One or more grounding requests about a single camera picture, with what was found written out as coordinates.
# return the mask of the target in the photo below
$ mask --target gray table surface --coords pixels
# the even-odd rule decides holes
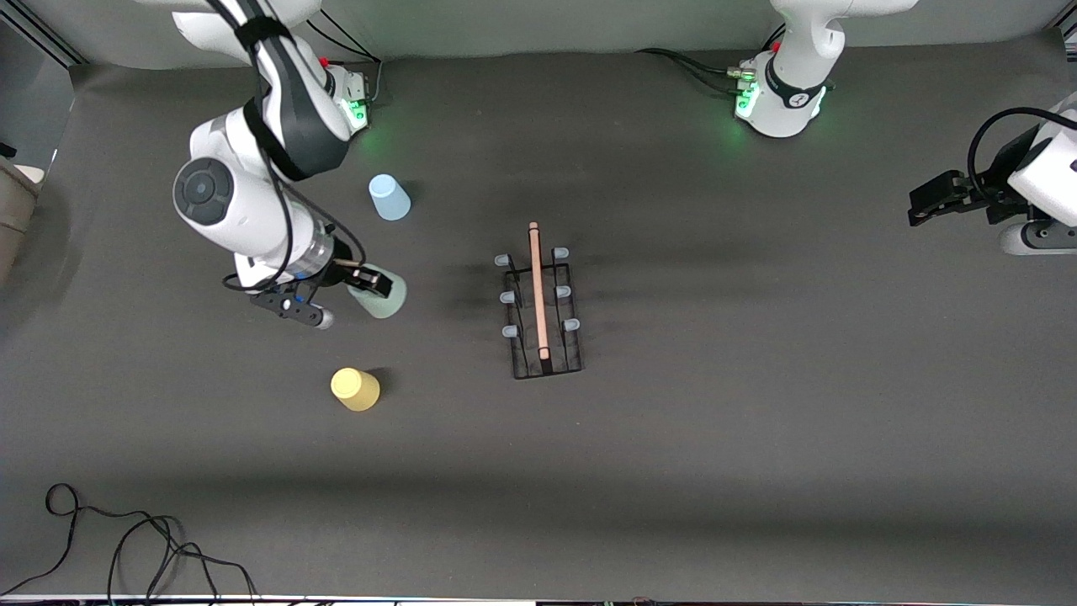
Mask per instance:
[[[267,593],[1077,601],[1074,260],[1004,255],[981,213],[905,216],[988,115],[1066,93],[1058,32],[850,50],[784,141],[653,56],[393,61],[373,128],[302,188],[410,297],[378,322],[326,291],[327,333],[223,290],[230,256],[171,207],[188,132],[249,73],[74,79],[0,292],[3,584],[59,553],[41,499],[67,481],[178,516]],[[365,194],[381,171],[403,221]],[[587,370],[518,383],[491,259],[531,220],[573,250]],[[381,378],[372,411],[333,399],[341,366]],[[124,527],[86,519],[27,591],[102,591]]]

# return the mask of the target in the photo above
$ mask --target white wall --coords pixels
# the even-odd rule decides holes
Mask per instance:
[[[234,65],[187,44],[167,11],[132,0],[26,3],[97,62],[150,69]],[[845,29],[850,44],[864,46],[995,41],[1044,27],[1065,4],[921,0],[905,14],[850,19]],[[766,0],[324,0],[324,6],[372,52],[388,58],[620,52],[652,45],[749,48],[779,23]],[[317,16],[316,23],[321,26],[324,19]],[[297,32],[330,58],[350,58],[306,26]]]

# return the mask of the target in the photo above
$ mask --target black wire rack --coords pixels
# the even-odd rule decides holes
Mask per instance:
[[[538,330],[535,320],[535,297],[523,284],[532,283],[531,267],[518,268],[510,254],[502,254],[494,260],[507,267],[504,273],[504,291],[501,301],[505,306],[505,328],[502,337],[508,341],[512,353],[513,377],[518,380],[556,377],[584,370],[583,352],[579,347],[579,321],[576,318],[576,294],[572,283],[572,268],[559,260],[568,256],[568,249],[549,250],[550,262],[542,265],[544,305],[547,325],[550,326],[549,356],[542,360],[538,353]]]

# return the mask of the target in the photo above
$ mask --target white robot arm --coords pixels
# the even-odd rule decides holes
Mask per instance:
[[[919,0],[770,0],[785,19],[781,48],[741,61],[755,70],[744,83],[737,117],[768,137],[792,137],[819,113],[824,83],[845,48],[838,19],[908,11]]]
[[[192,159],[172,189],[180,216],[234,253],[236,273],[225,285],[319,328],[332,323],[310,302],[321,285],[344,281],[361,302],[389,298],[394,280],[403,291],[398,276],[364,266],[351,231],[289,184],[339,166],[350,138],[367,124],[362,74],[320,61],[288,29],[320,0],[277,2],[280,12],[268,0],[140,1],[177,10],[173,20],[192,43],[254,62],[269,84],[262,93],[258,80],[247,104],[195,128]],[[333,235],[336,227],[352,245]]]
[[[1045,122],[1003,146],[991,166],[976,170],[976,152],[987,130],[1010,115]],[[973,138],[968,173],[948,170],[909,194],[909,224],[951,212],[985,209],[992,225],[1024,214],[999,242],[1009,254],[1077,254],[1077,94],[1050,111],[1012,108],[996,113]]]

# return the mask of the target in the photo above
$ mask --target wooden dowel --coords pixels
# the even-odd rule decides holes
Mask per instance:
[[[535,291],[535,326],[538,329],[538,360],[549,360],[549,336],[546,334],[546,301],[542,292],[542,245],[538,243],[538,223],[528,225],[531,236],[531,281]]]

